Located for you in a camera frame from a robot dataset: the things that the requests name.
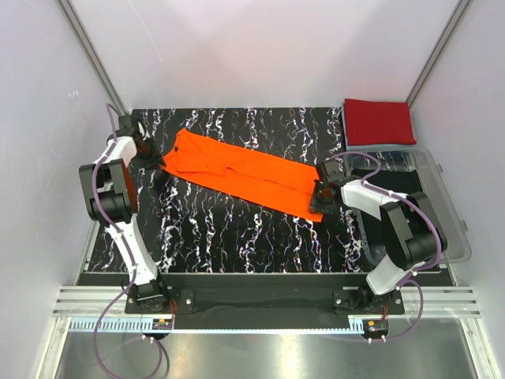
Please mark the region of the orange t-shirt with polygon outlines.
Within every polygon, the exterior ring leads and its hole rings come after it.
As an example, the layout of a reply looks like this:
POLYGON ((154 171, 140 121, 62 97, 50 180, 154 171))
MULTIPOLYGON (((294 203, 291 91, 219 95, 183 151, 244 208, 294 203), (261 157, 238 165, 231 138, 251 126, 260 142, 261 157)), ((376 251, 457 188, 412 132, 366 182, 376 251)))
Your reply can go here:
POLYGON ((309 211, 318 179, 314 166, 226 144, 186 129, 178 132, 164 162, 165 171, 199 186, 315 223, 323 219, 321 213, 309 211))

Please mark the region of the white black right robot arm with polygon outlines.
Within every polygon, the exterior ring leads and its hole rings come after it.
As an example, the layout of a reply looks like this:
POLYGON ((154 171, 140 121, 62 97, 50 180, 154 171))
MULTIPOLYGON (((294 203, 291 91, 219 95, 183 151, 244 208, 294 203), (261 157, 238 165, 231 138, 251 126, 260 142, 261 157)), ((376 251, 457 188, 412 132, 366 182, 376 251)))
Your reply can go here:
POLYGON ((363 177, 344 174, 335 157, 316 165, 318 178, 309 211, 329 216, 345 205, 375 218, 380 222, 386 251, 363 284, 335 301, 336 309, 379 311, 412 276, 437 265, 447 248, 428 196, 375 186, 369 179, 379 172, 379 161, 376 169, 363 177))

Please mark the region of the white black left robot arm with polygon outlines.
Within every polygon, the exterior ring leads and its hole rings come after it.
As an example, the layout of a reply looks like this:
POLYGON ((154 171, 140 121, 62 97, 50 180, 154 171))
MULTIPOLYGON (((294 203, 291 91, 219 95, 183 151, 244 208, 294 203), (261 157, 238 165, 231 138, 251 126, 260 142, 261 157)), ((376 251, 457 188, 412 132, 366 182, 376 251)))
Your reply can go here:
POLYGON ((121 116, 118 124, 100 157, 79 167, 81 189, 88 215, 112 238, 126 264, 126 313, 160 313, 170 305, 170 293, 138 227, 129 164, 136 160, 146 170, 158 170, 165 163, 140 118, 121 116))

